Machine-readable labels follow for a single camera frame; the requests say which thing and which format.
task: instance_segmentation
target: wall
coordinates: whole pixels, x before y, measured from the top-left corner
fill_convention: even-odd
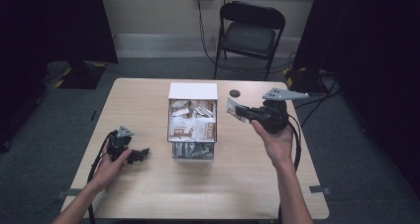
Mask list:
[[[284,45],[298,46],[313,0],[242,0],[278,9],[286,18]],[[200,35],[196,0],[103,0],[115,34]],[[217,35],[224,0],[202,0],[206,36]]]

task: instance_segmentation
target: baseboard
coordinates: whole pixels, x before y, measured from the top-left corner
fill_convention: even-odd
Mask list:
[[[113,34],[117,57],[206,56],[201,37],[196,35]],[[204,38],[207,54],[216,55],[216,36]],[[275,57],[289,57],[297,51],[300,38],[280,38]]]

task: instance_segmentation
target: gray floor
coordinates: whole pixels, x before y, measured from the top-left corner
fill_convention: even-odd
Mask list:
[[[212,62],[204,56],[121,56],[119,61],[109,65],[95,90],[55,88],[59,77],[47,83],[43,102],[11,140],[11,151],[0,154],[0,223],[49,223],[58,215],[63,200],[56,195],[70,187],[116,78],[211,79],[213,72]],[[273,66],[288,62],[289,58],[277,58]],[[229,58],[226,63],[240,67],[258,64],[243,57]],[[65,62],[51,63],[48,77],[64,67]],[[218,79],[261,80],[250,75],[251,71],[243,74],[220,69]],[[280,69],[274,71],[269,80],[284,81]],[[326,84],[331,85],[332,79],[326,76]],[[313,95],[294,105],[319,97]],[[301,122],[315,105],[296,109]],[[97,115],[91,120],[94,111]],[[366,136],[358,112],[341,94],[324,101],[303,132],[321,185],[331,190],[326,195],[330,216],[317,223],[420,223],[419,200],[393,162]]]

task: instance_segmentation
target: small black disc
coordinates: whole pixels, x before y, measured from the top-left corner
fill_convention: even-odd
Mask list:
[[[239,96],[241,96],[241,92],[240,92],[240,91],[238,91],[238,90],[236,90],[236,89],[232,89],[232,90],[229,92],[229,94],[230,94],[232,97],[239,97]]]

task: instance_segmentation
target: open box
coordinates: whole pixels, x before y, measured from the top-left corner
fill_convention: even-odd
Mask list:
[[[176,161],[214,160],[217,98],[217,83],[170,85],[167,140]]]

